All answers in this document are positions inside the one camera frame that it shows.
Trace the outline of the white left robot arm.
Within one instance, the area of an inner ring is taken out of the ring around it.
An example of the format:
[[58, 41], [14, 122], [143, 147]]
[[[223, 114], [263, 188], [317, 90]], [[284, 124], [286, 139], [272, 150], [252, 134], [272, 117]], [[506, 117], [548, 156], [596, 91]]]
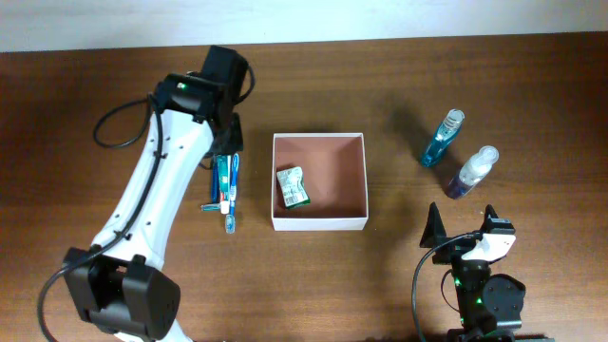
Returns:
[[200, 71], [168, 74], [143, 103], [148, 134], [124, 193], [89, 248], [70, 248], [63, 278], [85, 323], [122, 341], [185, 341], [181, 288], [162, 272], [181, 201], [202, 160], [242, 150], [236, 105], [255, 77], [248, 61], [212, 46]]

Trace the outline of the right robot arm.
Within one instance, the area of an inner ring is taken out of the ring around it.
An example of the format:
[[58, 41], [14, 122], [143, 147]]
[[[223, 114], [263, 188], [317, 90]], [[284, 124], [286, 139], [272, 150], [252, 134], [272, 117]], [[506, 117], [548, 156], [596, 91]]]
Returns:
[[417, 279], [423, 264], [448, 265], [457, 296], [456, 311], [461, 327], [450, 329], [446, 341], [513, 341], [522, 326], [521, 311], [526, 288], [510, 275], [493, 274], [491, 265], [506, 257], [516, 240], [510, 220], [499, 218], [486, 206], [480, 229], [448, 237], [438, 207], [429, 206], [427, 225], [420, 246], [428, 252], [414, 271], [411, 290], [412, 314], [417, 315]]

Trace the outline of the clear spray bottle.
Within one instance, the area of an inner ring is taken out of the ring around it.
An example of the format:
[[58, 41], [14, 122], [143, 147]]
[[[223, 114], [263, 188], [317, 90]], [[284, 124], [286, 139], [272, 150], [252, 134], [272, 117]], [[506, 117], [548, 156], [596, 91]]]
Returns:
[[465, 196], [489, 174], [499, 157], [500, 154], [496, 147], [483, 146], [469, 158], [450, 181], [447, 187], [447, 196], [454, 200]]

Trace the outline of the blue toothbrush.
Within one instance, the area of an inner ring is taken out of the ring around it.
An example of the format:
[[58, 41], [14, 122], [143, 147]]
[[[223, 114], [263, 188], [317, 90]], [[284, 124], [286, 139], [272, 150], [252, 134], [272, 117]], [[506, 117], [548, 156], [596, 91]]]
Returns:
[[227, 234], [233, 234], [236, 231], [236, 202], [238, 193], [238, 170], [240, 157], [236, 153], [231, 160], [231, 182], [229, 188], [229, 212], [225, 219], [225, 230]]

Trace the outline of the green toothpaste tube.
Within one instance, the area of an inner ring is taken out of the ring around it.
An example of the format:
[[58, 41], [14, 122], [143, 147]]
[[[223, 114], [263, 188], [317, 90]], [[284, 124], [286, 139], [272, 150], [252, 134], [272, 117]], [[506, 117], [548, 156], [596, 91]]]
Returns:
[[223, 215], [228, 215], [230, 211], [231, 156], [219, 155], [217, 162], [219, 210]]

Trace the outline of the green white sachet packet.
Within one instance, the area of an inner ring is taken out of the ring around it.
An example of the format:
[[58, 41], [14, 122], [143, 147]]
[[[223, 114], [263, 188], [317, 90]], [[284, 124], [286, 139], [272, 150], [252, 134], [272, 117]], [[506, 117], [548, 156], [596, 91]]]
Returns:
[[294, 209], [311, 202], [304, 187], [303, 169], [300, 166], [277, 171], [276, 177], [287, 209]]

